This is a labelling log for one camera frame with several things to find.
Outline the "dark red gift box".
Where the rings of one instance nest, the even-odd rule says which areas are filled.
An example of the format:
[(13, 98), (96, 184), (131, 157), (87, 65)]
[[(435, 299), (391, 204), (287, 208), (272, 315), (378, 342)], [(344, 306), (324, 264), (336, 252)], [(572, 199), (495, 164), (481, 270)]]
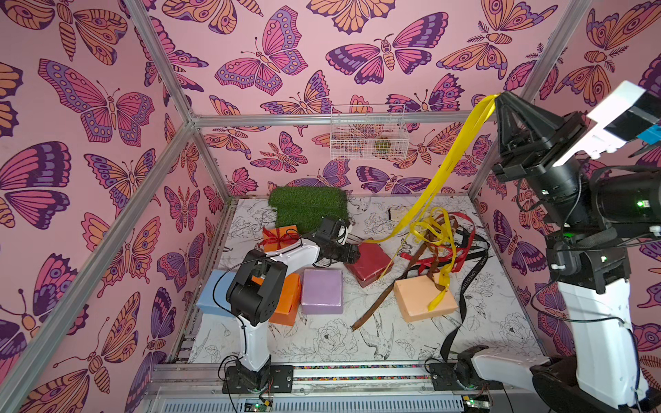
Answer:
[(394, 262), (379, 244), (363, 242), (358, 245), (360, 257), (354, 264), (345, 268), (353, 275), (362, 288), (366, 288), (390, 272)]

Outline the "lilac gift box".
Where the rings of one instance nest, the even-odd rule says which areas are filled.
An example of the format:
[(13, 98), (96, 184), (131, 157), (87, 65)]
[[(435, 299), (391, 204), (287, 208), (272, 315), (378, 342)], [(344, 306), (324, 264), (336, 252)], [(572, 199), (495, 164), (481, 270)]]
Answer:
[(307, 268), (301, 290), (301, 311), (306, 315), (344, 312), (344, 279), (339, 269)]

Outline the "large orange gift box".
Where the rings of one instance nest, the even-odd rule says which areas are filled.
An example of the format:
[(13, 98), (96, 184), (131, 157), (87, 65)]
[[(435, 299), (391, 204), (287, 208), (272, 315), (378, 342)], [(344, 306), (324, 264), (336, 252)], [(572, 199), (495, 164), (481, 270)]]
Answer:
[(302, 281), (300, 275), (293, 273), (286, 277), (278, 306), (269, 319), (270, 323), (289, 327), (294, 326), (301, 302), (301, 289)]

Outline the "peach gift box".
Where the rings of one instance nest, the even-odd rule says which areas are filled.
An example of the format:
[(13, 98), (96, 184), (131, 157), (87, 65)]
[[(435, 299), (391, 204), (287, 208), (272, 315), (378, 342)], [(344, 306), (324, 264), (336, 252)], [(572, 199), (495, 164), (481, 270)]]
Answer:
[(449, 315), (459, 309), (449, 289), (439, 291), (426, 276), (397, 280), (394, 294), (402, 318), (408, 324)]

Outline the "light blue gift box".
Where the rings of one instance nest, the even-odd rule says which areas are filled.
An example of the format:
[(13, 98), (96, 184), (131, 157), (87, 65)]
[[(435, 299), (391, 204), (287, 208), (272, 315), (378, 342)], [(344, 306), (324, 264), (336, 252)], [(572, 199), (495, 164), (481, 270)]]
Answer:
[(196, 306), (204, 315), (213, 315), (230, 318), (231, 306), (225, 299), (227, 291), (235, 277), (233, 271), (215, 269), (212, 271), (208, 281), (203, 287)]

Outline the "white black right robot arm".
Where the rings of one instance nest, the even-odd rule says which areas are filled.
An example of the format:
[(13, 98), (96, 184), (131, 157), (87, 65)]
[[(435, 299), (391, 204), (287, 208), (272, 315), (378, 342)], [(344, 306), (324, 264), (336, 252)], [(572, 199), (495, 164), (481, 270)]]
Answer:
[(470, 388), (497, 381), (537, 394), (555, 412), (640, 412), (660, 406), (660, 388), (640, 364), (644, 334), (631, 319), (635, 244), (660, 239), (660, 169), (607, 166), (585, 175), (577, 155), (599, 158), (631, 141), (660, 144), (660, 98), (621, 83), (587, 115), (553, 114), (504, 92), (482, 99), (468, 125), (499, 123), (500, 182), (525, 181), (557, 229), (542, 267), (566, 304), (575, 353), (528, 361), (484, 345), (463, 351), (454, 372)]

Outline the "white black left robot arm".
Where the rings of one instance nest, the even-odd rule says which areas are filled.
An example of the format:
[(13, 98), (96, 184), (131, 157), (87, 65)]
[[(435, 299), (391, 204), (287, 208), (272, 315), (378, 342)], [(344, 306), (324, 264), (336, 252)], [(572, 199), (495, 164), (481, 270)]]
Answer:
[(288, 275), (323, 259), (349, 264), (358, 261), (358, 246), (347, 242), (350, 232), (348, 220), (325, 217), (315, 232), (296, 233), (293, 245), (274, 252), (253, 249), (231, 268), (235, 275), (225, 299), (243, 332), (240, 368), (247, 373), (270, 368), (267, 323), (275, 313)]

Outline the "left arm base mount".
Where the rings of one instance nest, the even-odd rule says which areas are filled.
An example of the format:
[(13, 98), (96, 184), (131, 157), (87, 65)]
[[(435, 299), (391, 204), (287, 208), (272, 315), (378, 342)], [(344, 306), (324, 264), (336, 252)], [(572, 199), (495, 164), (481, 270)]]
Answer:
[(233, 361), (223, 368), (223, 394), (290, 393), (294, 383), (293, 365), (272, 365), (267, 362), (258, 372), (241, 362)]

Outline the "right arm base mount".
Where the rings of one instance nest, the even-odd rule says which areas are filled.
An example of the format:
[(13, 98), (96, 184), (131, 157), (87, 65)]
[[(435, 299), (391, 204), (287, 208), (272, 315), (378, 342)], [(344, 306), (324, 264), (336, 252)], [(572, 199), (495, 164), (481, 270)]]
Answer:
[(459, 353), (455, 361), (441, 361), (428, 357), (423, 363), (423, 368), (430, 375), (434, 390), (437, 392), (503, 390), (502, 383), (480, 378), (471, 364), (472, 358), (485, 349), (488, 349), (485, 345), (473, 346)]

